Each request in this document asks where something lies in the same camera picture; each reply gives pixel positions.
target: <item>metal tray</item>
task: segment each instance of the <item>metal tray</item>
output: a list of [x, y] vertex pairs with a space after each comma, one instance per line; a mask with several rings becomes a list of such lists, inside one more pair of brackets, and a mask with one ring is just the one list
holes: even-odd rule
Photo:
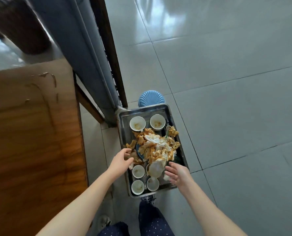
[[[164, 118], [166, 119], [165, 127], [160, 131], [155, 131], [156, 134], [164, 136], [167, 124], [175, 127], [169, 105], [167, 105], [166, 103], [142, 107], [142, 108], [136, 108], [136, 109], [132, 109], [132, 110], [124, 110], [124, 111], [121, 111], [120, 113], [118, 113], [117, 120], [118, 120], [121, 148], [123, 148], [126, 143], [130, 144], [132, 142], [132, 140], [135, 139], [135, 136], [132, 133], [132, 129], [130, 128], [130, 120], [133, 117], [141, 116], [146, 121], [146, 128], [149, 128], [149, 127], [151, 127], [149, 124], [149, 120], [155, 114], [160, 114], [160, 115], [164, 116]], [[182, 148], [182, 143], [181, 143], [178, 135], [175, 137], [175, 140], [180, 142], [181, 146], [176, 150], [176, 157], [175, 157], [174, 162], [179, 163], [179, 164], [186, 166], [188, 168], [187, 161], [185, 159], [184, 151]], [[147, 164], [148, 164], [148, 162], [144, 163], [144, 165], [143, 165], [144, 168], [146, 168]], [[132, 198], [140, 198], [140, 197], [156, 194], [157, 192], [160, 192], [160, 191], [170, 190], [170, 189], [176, 188], [176, 186], [172, 185], [170, 182], [165, 181], [163, 179], [163, 177], [164, 177], [164, 172], [162, 173], [161, 177], [158, 178], [159, 184], [160, 184], [158, 190], [156, 190], [155, 192], [151, 192], [150, 190], [147, 189], [147, 186], [146, 186], [146, 182], [147, 182], [149, 176], [147, 176], [147, 173], [145, 173], [145, 176], [139, 179], [142, 182], [144, 182], [145, 190], [142, 194], [135, 195], [131, 191], [131, 185], [132, 185], [133, 181], [135, 181], [137, 179], [133, 176], [132, 170], [128, 169], [127, 172], [125, 173], [128, 194]]]

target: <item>polka dot pants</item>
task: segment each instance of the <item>polka dot pants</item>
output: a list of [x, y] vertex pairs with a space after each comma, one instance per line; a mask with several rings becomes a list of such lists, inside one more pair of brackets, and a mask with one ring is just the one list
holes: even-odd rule
[[[151, 203], [141, 201], [139, 205], [139, 229], [141, 236], [174, 236], [164, 216]], [[130, 236], [123, 222], [105, 227], [98, 236]]]

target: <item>plastic stool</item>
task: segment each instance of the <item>plastic stool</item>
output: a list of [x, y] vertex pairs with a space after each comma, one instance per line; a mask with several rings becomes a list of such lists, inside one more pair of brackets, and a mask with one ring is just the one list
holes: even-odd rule
[[138, 106], [145, 107], [165, 103], [164, 96], [155, 90], [148, 90], [144, 92], [138, 99]]

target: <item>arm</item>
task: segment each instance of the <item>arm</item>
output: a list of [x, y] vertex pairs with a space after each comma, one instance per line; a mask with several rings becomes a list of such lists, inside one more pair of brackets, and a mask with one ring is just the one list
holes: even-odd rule
[[213, 204], [195, 183], [188, 168], [174, 162], [169, 164], [170, 167], [166, 167], [165, 174], [170, 177], [170, 182], [176, 185], [186, 198], [205, 235], [246, 235]]
[[122, 149], [113, 158], [108, 170], [48, 222], [37, 236], [85, 235], [109, 187], [133, 162], [133, 158], [124, 160], [130, 152], [131, 149]]

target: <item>gray pipe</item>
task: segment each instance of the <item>gray pipe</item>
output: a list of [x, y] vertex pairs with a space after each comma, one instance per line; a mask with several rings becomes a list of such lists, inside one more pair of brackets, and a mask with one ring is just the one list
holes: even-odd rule
[[110, 125], [120, 105], [89, 0], [29, 0]]

